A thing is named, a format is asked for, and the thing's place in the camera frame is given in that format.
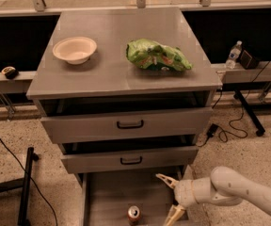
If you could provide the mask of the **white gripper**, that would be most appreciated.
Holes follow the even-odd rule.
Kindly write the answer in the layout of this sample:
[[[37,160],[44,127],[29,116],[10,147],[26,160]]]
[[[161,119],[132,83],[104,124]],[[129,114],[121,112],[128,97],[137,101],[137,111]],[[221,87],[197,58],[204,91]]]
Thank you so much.
[[[185,208],[194,204],[209,202],[211,199],[211,181],[209,178],[181,180],[179,183],[172,177],[157,173],[156,177],[168,187],[174,189],[175,200],[179,205],[172,204],[163,226],[173,226],[185,213]]]

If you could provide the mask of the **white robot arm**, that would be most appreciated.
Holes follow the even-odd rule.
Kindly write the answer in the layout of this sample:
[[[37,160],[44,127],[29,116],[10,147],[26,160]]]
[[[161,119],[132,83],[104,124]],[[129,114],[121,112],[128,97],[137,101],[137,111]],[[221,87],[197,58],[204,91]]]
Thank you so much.
[[[172,204],[164,226],[173,226],[184,212],[194,204],[210,203],[217,206],[233,206],[246,200],[271,216],[271,188],[253,182],[237,171],[216,167],[209,177],[177,181],[157,173],[174,191],[177,205]]]

